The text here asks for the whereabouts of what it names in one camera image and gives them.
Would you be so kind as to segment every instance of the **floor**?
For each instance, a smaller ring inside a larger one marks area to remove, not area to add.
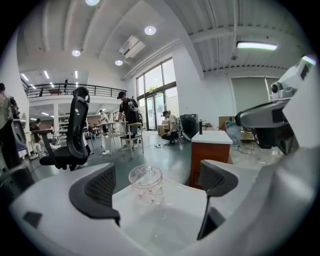
[[[128,150],[125,150],[123,156],[120,140],[115,139],[115,143],[112,141],[112,152],[116,152],[111,156],[101,156],[103,150],[109,150],[109,143],[105,143],[105,149],[101,147],[101,139],[97,137],[94,141],[95,150],[94,154],[89,156],[88,161],[83,165],[86,167],[114,162],[116,169],[116,187],[114,193],[122,190],[130,185],[128,175],[129,172],[143,164],[150,164],[158,167],[162,170],[163,176],[173,180],[180,181],[180,183],[187,183],[191,164],[191,143],[185,142],[177,145],[163,145],[167,143],[162,140],[156,131],[146,131],[143,133],[144,153],[142,147],[139,147],[133,152],[134,158],[131,159],[131,154]],[[249,153],[250,150],[242,149],[243,152]],[[250,169],[259,170],[264,165],[269,165],[277,162],[282,153],[277,149],[261,149],[255,145],[252,154],[244,154],[238,151],[238,148],[231,147],[230,156],[233,164],[240,167],[246,167]],[[39,159],[32,160],[33,166],[32,177],[34,180],[39,181],[50,176],[54,176],[63,172],[69,172],[69,170],[57,169],[54,166],[42,166],[39,163]]]

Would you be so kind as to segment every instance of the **white pillar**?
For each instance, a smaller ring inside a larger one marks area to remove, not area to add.
[[[59,103],[53,104],[53,121],[54,121],[54,133],[55,136],[59,136],[59,112],[58,112]]]

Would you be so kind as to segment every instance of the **air conditioner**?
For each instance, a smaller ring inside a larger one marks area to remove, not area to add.
[[[134,58],[146,45],[141,42],[135,36],[130,36],[129,39],[123,44],[121,49],[119,50],[120,53],[124,56],[124,58]]]

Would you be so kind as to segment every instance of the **glass door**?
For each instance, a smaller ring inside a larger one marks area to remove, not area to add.
[[[155,126],[158,126],[162,124],[162,120],[165,120],[165,118],[162,117],[162,113],[163,111],[165,111],[164,93],[159,92],[155,94],[153,97],[154,97],[154,109],[155,109],[155,116],[156,116]]]
[[[146,98],[146,111],[148,115],[148,130],[155,130],[155,108],[154,108],[154,97],[150,96]]]

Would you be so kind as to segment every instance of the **glass railing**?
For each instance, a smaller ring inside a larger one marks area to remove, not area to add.
[[[28,98],[57,95],[73,95],[73,91],[78,87],[87,88],[90,96],[117,98],[119,92],[127,92],[126,90],[121,90],[117,88],[103,87],[90,84],[55,83],[29,86],[26,95]]]

